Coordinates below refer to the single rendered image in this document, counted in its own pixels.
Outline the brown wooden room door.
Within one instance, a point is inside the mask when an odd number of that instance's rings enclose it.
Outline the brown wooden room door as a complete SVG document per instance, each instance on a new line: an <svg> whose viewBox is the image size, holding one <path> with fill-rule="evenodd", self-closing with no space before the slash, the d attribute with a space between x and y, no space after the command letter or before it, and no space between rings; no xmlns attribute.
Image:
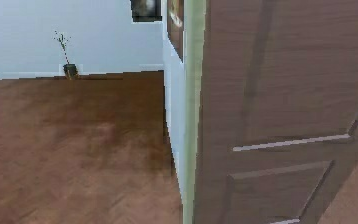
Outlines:
<svg viewBox="0 0 358 224"><path fill-rule="evenodd" d="M358 164L358 0L207 0L194 224L318 224Z"/></svg>

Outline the dark framed wall picture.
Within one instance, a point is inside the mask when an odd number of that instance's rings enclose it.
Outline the dark framed wall picture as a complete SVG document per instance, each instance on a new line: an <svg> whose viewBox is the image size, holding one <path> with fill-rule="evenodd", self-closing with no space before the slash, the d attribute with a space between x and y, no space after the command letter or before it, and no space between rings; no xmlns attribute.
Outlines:
<svg viewBox="0 0 358 224"><path fill-rule="evenodd" d="M134 22L161 21L161 0L130 0Z"/></svg>

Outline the potted house plant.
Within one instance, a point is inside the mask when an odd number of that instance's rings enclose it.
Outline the potted house plant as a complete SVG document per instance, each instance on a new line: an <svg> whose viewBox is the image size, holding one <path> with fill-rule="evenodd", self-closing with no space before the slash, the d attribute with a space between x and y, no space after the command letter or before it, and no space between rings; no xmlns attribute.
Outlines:
<svg viewBox="0 0 358 224"><path fill-rule="evenodd" d="M63 72L68 80L74 80L79 76L79 74L77 66L70 62L69 57L67 55L67 43L69 42L70 37L67 37L66 35L58 31L54 31L54 34L54 40L59 43L64 58L66 60L66 63L63 65Z"/></svg>

